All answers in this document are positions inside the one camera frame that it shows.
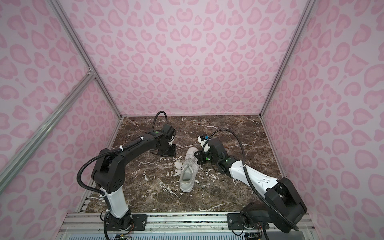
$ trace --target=black cable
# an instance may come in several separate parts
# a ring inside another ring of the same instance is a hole
[[[248,181],[248,184],[249,186],[251,187],[251,189],[253,190],[253,192],[256,194],[256,196],[265,204],[267,205],[269,208],[271,208],[286,224],[288,224],[292,229],[294,229],[295,231],[299,231],[299,227],[291,220],[289,220],[284,214],[282,214],[275,206],[273,206],[271,203],[269,203],[257,190],[256,188],[254,187],[252,181],[251,181],[251,178],[249,177],[249,174],[248,174],[248,171],[247,171],[247,167],[245,166],[245,151],[244,151],[244,148],[243,148],[243,144],[241,143],[240,139],[237,137],[237,135],[231,130],[231,129],[227,129],[227,128],[221,128],[221,129],[218,129],[216,131],[214,131],[212,134],[211,134],[211,137],[210,139],[213,137],[213,135],[219,131],[227,131],[227,132],[230,132],[232,133],[236,140],[238,141],[239,143],[239,146],[241,148],[241,152],[242,152],[242,155],[243,155],[243,168],[244,168],[244,174],[245,174],[245,177]]]
[[[264,233],[265,239],[266,239],[266,240],[269,240],[268,235],[266,234],[266,229],[265,229],[265,227],[266,227],[266,222],[263,223],[263,233]]]
[[[168,124],[167,114],[166,114],[164,111],[160,111],[160,112],[158,112],[158,113],[156,114],[155,119],[153,119],[152,129],[155,129],[156,119],[157,119],[157,117],[158,117],[161,113],[164,114],[164,116],[165,116],[165,118],[166,118],[166,124]]]
[[[160,155],[160,154],[154,153],[153,150],[151,150],[149,152],[152,153],[153,155]]]
[[[100,220],[101,220],[102,222],[104,222],[104,219],[101,217],[101,215],[102,215],[103,212],[106,211],[106,210],[103,210],[103,211],[101,211],[101,213],[100,213]]]
[[[233,231],[233,229],[232,229],[232,225],[234,224],[234,223],[241,223],[241,225],[243,226],[243,230],[241,231],[241,233],[240,234],[235,234],[235,232]],[[233,222],[232,224],[231,224],[231,231],[236,235],[236,236],[241,236],[242,234],[243,234],[243,232],[244,232],[244,224],[242,223],[242,222]]]
[[[104,227],[104,236],[105,236],[105,239],[106,240],[110,240],[109,239],[109,236],[108,236],[108,233],[107,233],[107,217],[110,215],[110,211],[107,211],[104,215],[104,223],[103,223],[103,227]]]

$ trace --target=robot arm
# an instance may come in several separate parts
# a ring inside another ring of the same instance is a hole
[[[198,137],[198,141],[204,148],[195,153],[198,164],[202,165],[210,162],[217,166],[220,173],[240,180],[249,186],[243,162],[234,156],[228,155],[218,138],[209,140],[207,135],[202,135]],[[298,223],[307,212],[307,207],[292,182],[285,177],[280,180],[269,177],[247,165],[245,166],[249,179],[260,195],[290,221],[295,224]],[[272,222],[285,233],[292,229],[267,204],[251,202],[240,211],[240,214],[238,218],[242,221],[242,227],[252,228],[259,222]]]
[[[92,171],[92,179],[102,190],[111,207],[110,213],[114,225],[125,230],[131,224],[131,211],[125,201],[122,186],[125,180],[125,166],[133,159],[148,150],[158,149],[158,155],[170,157],[176,155],[176,145],[172,144],[175,138],[175,129],[165,124],[161,130],[151,130],[134,141],[133,146],[121,152],[109,154],[99,158]],[[100,154],[109,152],[101,150]]]

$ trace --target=pink wallpaper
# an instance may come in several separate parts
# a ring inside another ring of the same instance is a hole
[[[384,2],[322,0],[266,113],[324,240],[384,238]]]
[[[123,114],[260,112],[306,0],[62,0]]]
[[[91,82],[0,196],[0,239],[54,239],[84,191],[77,171],[106,147],[117,121]],[[91,170],[84,171],[84,182]]]
[[[44,0],[0,2],[0,172],[86,72]]]

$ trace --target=marble table surface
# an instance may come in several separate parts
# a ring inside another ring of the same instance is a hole
[[[129,143],[152,126],[153,117],[126,117],[113,147]],[[246,164],[271,177],[281,178],[279,168],[257,115],[247,116],[168,116],[168,123],[177,133],[176,157],[160,157],[143,153],[125,167],[123,192],[132,212],[194,212],[236,211],[251,201],[258,201],[250,187],[216,172],[210,164],[201,166],[193,190],[179,189],[180,167],[190,147],[201,149],[197,137],[219,128],[230,128],[240,138],[246,152]],[[159,116],[156,127],[161,129],[164,117]],[[223,142],[227,152],[241,159],[238,142],[229,132],[215,136]],[[87,213],[106,209],[99,194],[93,194]]]

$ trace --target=aluminum frame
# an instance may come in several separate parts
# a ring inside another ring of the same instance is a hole
[[[269,142],[269,146],[271,146],[271,150],[272,150],[273,156],[275,157],[277,166],[279,167],[280,174],[282,175],[282,177],[287,177],[287,174],[286,174],[286,172],[284,171],[284,168],[283,168],[283,166],[281,165],[281,162],[280,162],[280,161],[277,161],[277,159],[278,159],[278,158],[277,158],[277,157],[278,157],[278,151],[276,150],[276,146],[275,146],[274,143],[272,142],[271,135],[269,134],[268,128],[266,127],[264,118],[260,118],[260,121],[261,121],[261,123],[262,123],[262,125],[263,125],[264,131],[265,131],[265,135],[266,135],[266,137],[267,137],[267,139],[268,139],[268,142]]]
[[[118,121],[118,123],[116,124],[116,127],[115,127],[115,129],[114,129],[114,131],[113,131],[113,133],[112,133],[112,135],[111,135],[111,138],[109,139],[109,141],[108,141],[108,143],[107,143],[106,148],[111,149],[113,143],[115,142],[116,136],[117,136],[117,134],[118,134],[118,132],[119,132],[119,130],[120,130],[120,127],[121,127],[121,125],[122,125],[123,120],[124,120],[124,117],[122,117],[122,118]]]
[[[288,45],[288,48],[287,48],[287,51],[285,52],[285,55],[283,57],[283,60],[279,66],[279,69],[277,71],[277,74],[276,74],[276,77],[273,81],[273,84],[268,92],[268,95],[266,97],[266,100],[265,100],[265,103],[260,111],[260,118],[262,118],[265,114],[265,112],[267,111],[268,109],[268,106],[273,98],[273,95],[275,94],[276,92],[276,88],[278,87],[283,75],[284,75],[284,72],[294,54],[294,51],[295,51],[295,48],[297,46],[297,44],[299,43],[300,39],[301,39],[301,36],[303,35],[304,33],[304,29],[307,27],[308,25],[308,22],[311,18],[311,15],[313,14],[313,9],[315,8],[315,5],[316,3],[318,2],[318,0],[308,0],[308,2],[306,3],[305,7],[304,7],[304,11],[303,11],[303,14],[301,15],[300,17],[300,20],[299,20],[299,23],[292,35],[292,40],[290,41],[289,45]]]
[[[109,103],[109,105],[111,106],[111,108],[113,109],[115,114],[118,116],[118,118],[121,119],[122,116],[121,116],[121,112],[120,112],[119,108],[117,107],[115,101],[113,100],[113,98],[109,94],[107,88],[105,87],[103,81],[101,80],[101,77],[100,77],[97,69],[93,65],[90,56],[88,55],[88,53],[85,50],[85,47],[81,43],[80,38],[78,37],[78,35],[77,35],[76,31],[74,30],[67,14],[65,13],[65,11],[63,9],[63,6],[61,5],[61,3],[58,0],[46,0],[46,1],[51,6],[53,12],[55,13],[56,17],[60,21],[62,27],[66,31],[68,37],[72,41],[74,47],[77,49],[80,57],[82,58],[84,63],[87,65],[88,69],[93,71],[96,74],[96,81],[97,81],[104,97],[107,99],[107,102]]]
[[[231,232],[228,229],[227,214],[240,212],[151,212],[147,214],[145,231],[140,233],[202,233],[202,232]],[[280,231],[273,223],[269,223],[268,232]],[[300,231],[316,231],[309,214],[305,214],[297,226]],[[67,214],[58,235],[62,234],[93,234],[103,230],[100,214]],[[109,234],[126,233],[109,232]]]
[[[4,171],[0,174],[0,194],[8,184],[24,167],[29,158],[35,153],[39,146],[44,142],[49,133],[60,122],[67,111],[76,102],[78,97],[87,88],[88,84],[95,79],[92,71],[88,72],[80,83],[66,96],[55,111],[41,124],[34,135],[28,140],[25,146],[9,161]]]

